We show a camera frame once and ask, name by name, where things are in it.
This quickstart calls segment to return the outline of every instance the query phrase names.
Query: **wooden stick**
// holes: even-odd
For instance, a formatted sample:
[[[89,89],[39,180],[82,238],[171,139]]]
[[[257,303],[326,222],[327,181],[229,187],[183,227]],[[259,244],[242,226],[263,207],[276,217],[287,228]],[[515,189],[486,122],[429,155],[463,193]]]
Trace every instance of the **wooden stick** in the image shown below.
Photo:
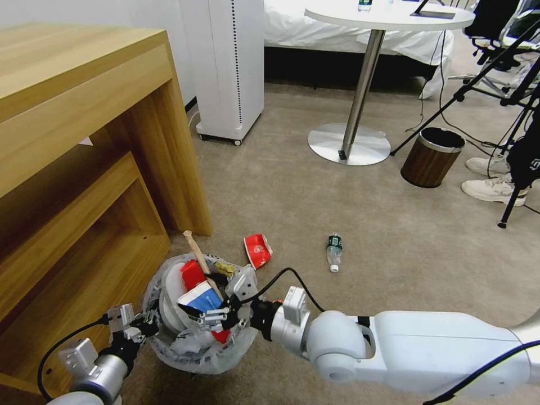
[[[195,239],[193,239],[193,236],[191,236],[191,231],[184,231],[184,236],[186,237],[187,243],[189,244],[191,251],[197,258],[197,261],[199,262],[199,266],[201,267],[202,272],[205,275],[210,274],[210,269],[208,268],[208,265],[206,264],[206,260],[204,259],[203,252],[201,252],[201,249],[199,248],[197,242],[195,242]],[[218,286],[212,280],[211,278],[206,278],[208,281],[208,284],[210,284],[210,287],[215,291],[215,293],[218,295],[219,299],[223,301],[223,295],[221,295],[221,292],[219,291]]]

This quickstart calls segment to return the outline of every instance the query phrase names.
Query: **beige carpet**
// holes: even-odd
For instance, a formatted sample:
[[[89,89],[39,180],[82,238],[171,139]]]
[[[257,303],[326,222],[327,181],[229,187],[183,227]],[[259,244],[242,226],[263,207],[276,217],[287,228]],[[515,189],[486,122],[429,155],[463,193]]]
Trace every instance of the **beige carpet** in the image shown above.
[[[458,38],[456,47],[454,73],[474,71],[468,41]],[[444,99],[457,87],[451,83]],[[386,131],[396,146],[419,119],[418,91],[416,80],[397,90],[376,83],[362,124]],[[324,123],[345,122],[352,97],[351,91],[268,84],[264,113],[241,147],[201,142],[194,135],[215,228],[212,238],[197,239],[203,251],[245,264],[242,238],[263,232],[274,257],[258,272],[261,284],[281,268],[294,267],[321,305],[347,314],[463,311],[501,326],[532,314],[540,307],[540,216],[517,208],[504,231],[497,227],[503,205],[461,192],[461,182],[481,178],[464,166],[478,155],[472,146],[434,190],[416,188],[399,174],[412,144],[367,167],[321,159],[309,149],[307,134]],[[436,109],[435,101],[426,102],[426,116]],[[498,141],[517,112],[469,93],[447,117],[479,138]],[[528,203],[540,209],[537,190]],[[338,274],[326,264],[331,232],[343,237]],[[187,252],[181,237],[172,239],[171,255]],[[298,283],[286,276],[267,296],[282,298],[290,285]],[[380,405],[428,399],[372,383],[330,385],[309,363],[261,336],[234,370],[194,379],[160,363],[146,347],[123,396],[128,405]],[[453,403],[532,405],[539,399],[539,388],[524,386],[506,397],[461,397]]]

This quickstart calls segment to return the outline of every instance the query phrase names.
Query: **white sneaker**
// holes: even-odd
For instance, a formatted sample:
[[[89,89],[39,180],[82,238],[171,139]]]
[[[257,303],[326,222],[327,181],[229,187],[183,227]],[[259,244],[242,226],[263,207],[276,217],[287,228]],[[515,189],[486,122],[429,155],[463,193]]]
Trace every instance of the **white sneaker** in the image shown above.
[[[521,190],[517,196],[515,206],[525,204],[525,196],[529,192],[529,188]],[[486,180],[469,180],[461,185],[461,189],[465,194],[475,197],[482,201],[495,201],[508,205],[510,196],[514,192],[514,184],[510,174],[505,174],[500,177]]]
[[[475,173],[483,174],[484,176],[488,175],[488,163],[489,158],[486,157],[472,157],[467,162],[467,166],[470,170]],[[494,156],[489,165],[489,174],[491,176],[500,176],[501,174],[507,174],[510,172],[510,166],[506,163],[506,156],[497,155]]]

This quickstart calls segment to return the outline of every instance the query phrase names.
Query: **table pedestal base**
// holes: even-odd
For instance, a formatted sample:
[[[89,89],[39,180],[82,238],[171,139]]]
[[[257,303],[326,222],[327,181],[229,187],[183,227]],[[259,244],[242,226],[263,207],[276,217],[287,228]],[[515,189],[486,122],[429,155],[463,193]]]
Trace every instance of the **table pedestal base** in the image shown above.
[[[339,150],[341,150],[346,127],[345,123],[335,123],[314,129],[308,135],[309,147],[327,160],[349,166],[379,163],[390,155],[390,143],[384,132],[359,125],[349,158],[340,160]]]

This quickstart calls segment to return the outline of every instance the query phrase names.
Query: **trash bin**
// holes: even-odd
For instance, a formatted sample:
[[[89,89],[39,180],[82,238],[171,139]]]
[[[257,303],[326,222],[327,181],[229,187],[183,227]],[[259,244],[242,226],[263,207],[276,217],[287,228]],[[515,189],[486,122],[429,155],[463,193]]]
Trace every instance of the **trash bin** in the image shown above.
[[[204,255],[204,258],[210,267],[213,267],[216,262],[231,264],[216,256]],[[163,274],[178,263],[187,263],[194,259],[195,255],[193,253],[167,259],[148,284],[142,309],[148,311],[151,308],[159,308],[163,288],[161,285]],[[255,270],[250,264],[245,267],[235,264],[233,266],[236,274],[242,272],[246,277],[254,278],[256,282]],[[196,328],[187,328],[179,335],[175,335],[168,329],[161,313],[158,316],[158,325],[160,326],[160,332],[148,339],[158,359],[170,367],[197,374],[221,374],[235,367],[251,347],[258,332],[251,327],[236,325],[231,329],[231,333],[224,344],[213,340],[210,346],[205,345],[203,348],[194,350],[193,347],[189,347],[189,342],[192,342],[193,338],[195,340],[202,339],[202,332],[199,332]]]
[[[401,176],[418,187],[439,187],[465,143],[465,139],[450,130],[423,129],[401,168]]]

